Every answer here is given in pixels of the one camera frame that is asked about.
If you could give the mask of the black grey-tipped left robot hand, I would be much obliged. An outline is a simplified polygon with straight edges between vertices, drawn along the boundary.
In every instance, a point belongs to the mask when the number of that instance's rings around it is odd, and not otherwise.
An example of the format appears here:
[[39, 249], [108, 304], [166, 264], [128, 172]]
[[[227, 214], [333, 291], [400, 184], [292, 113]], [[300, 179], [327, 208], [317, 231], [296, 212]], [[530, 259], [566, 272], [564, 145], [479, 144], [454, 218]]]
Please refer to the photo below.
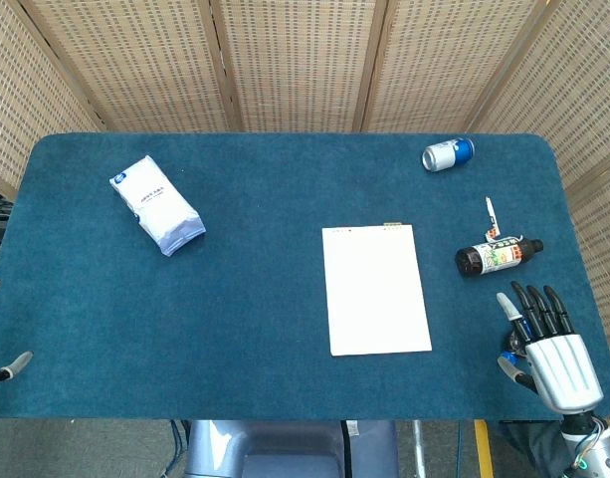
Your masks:
[[18, 375], [32, 360], [34, 353], [25, 351], [8, 365], [0, 367], [0, 382], [10, 380]]

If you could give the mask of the white metal table leg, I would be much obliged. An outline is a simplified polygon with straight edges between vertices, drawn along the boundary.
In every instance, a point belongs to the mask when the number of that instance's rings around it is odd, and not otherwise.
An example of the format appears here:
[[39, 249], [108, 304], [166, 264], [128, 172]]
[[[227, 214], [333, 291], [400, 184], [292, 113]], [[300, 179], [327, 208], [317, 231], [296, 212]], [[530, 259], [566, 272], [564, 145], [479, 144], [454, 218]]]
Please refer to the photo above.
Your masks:
[[426, 463], [423, 443], [423, 429], [420, 420], [412, 421], [414, 457], [415, 457], [415, 477], [427, 478]]

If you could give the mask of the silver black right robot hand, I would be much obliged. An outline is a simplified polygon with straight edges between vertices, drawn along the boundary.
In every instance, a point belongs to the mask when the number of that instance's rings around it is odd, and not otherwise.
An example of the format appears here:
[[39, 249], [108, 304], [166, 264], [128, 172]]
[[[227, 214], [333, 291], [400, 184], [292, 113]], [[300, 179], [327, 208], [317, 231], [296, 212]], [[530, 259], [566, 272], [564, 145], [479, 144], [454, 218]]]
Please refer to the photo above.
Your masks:
[[516, 366], [509, 353], [498, 357], [501, 370], [513, 382], [536, 393], [545, 406], [562, 415], [593, 411], [604, 394], [584, 343], [565, 305], [549, 286], [510, 283], [520, 305], [504, 293], [497, 300], [512, 326], [516, 353], [529, 371]]

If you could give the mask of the blue white drink can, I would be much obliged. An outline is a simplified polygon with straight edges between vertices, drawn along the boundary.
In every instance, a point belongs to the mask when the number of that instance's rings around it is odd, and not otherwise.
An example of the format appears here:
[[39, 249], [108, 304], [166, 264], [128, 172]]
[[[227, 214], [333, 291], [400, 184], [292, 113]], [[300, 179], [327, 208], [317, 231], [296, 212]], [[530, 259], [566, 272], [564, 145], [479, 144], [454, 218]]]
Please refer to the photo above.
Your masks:
[[474, 143], [459, 137], [427, 146], [422, 153], [422, 164], [429, 172], [438, 172], [465, 164], [474, 154]]

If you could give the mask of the white snack bag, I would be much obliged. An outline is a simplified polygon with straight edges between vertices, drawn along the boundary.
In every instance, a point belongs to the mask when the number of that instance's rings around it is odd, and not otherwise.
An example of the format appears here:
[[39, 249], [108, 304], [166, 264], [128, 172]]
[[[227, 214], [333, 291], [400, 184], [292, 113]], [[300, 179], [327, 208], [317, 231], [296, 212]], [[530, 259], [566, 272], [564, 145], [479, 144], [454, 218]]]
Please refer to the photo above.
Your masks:
[[199, 213], [149, 155], [108, 182], [164, 256], [206, 232]]

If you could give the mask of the blue carpet table mat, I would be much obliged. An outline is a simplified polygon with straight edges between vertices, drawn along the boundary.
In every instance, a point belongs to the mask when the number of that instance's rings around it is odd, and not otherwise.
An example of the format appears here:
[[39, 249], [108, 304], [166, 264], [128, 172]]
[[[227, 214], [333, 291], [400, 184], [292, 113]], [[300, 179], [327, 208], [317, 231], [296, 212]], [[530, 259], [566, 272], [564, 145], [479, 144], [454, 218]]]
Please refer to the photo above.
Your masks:
[[[436, 134], [63, 133], [34, 146], [0, 249], [0, 417], [547, 419], [497, 364], [497, 292], [550, 286], [610, 413], [610, 351], [554, 153], [476, 134], [466, 164], [421, 164]], [[149, 155], [206, 232], [164, 256], [110, 186]], [[544, 249], [465, 277], [458, 250], [502, 236]], [[432, 349], [336, 358], [325, 227], [413, 227]]]

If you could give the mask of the white notepad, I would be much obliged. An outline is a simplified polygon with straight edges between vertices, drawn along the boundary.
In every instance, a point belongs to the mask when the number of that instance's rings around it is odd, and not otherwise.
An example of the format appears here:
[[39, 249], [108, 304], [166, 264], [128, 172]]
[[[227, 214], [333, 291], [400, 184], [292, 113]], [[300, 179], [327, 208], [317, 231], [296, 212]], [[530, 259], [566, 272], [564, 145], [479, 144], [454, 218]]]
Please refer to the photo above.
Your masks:
[[330, 353], [429, 352], [413, 227], [323, 228], [321, 238]]

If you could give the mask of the yellow floor tape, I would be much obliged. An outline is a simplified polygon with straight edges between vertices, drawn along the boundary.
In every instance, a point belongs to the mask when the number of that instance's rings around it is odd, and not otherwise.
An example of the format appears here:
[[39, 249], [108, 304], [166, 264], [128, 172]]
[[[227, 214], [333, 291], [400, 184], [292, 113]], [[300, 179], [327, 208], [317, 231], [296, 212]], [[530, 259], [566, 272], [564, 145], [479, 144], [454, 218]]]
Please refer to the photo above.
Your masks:
[[474, 429], [480, 478], [495, 478], [487, 423], [482, 419], [475, 419]]

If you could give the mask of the woven bamboo screen panel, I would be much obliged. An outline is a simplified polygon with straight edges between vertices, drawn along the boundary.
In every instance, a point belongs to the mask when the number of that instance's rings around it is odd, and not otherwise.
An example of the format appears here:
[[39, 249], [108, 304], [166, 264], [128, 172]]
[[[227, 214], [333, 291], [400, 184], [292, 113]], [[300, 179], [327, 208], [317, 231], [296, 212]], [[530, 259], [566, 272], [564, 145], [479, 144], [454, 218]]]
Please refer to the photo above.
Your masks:
[[214, 0], [246, 131], [357, 128], [386, 0]]
[[610, 0], [536, 0], [467, 127], [552, 146], [610, 346]]
[[239, 131], [219, 0], [19, 0], [113, 131]]
[[546, 0], [387, 0], [362, 130], [463, 132]]
[[104, 129], [20, 1], [0, 0], [0, 194], [16, 198], [42, 137]]

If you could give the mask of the dark sauce bottle printed label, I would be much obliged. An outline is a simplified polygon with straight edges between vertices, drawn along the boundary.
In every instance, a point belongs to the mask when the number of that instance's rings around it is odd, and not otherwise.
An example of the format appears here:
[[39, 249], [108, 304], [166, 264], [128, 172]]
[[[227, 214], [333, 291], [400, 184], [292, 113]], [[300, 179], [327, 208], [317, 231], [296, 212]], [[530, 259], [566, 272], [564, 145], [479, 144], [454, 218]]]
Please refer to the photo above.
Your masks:
[[492, 200], [487, 196], [486, 205], [491, 225], [484, 243], [468, 246], [455, 254], [455, 264], [461, 275], [472, 277], [516, 267], [531, 260], [544, 249], [539, 239], [523, 236], [502, 236]]

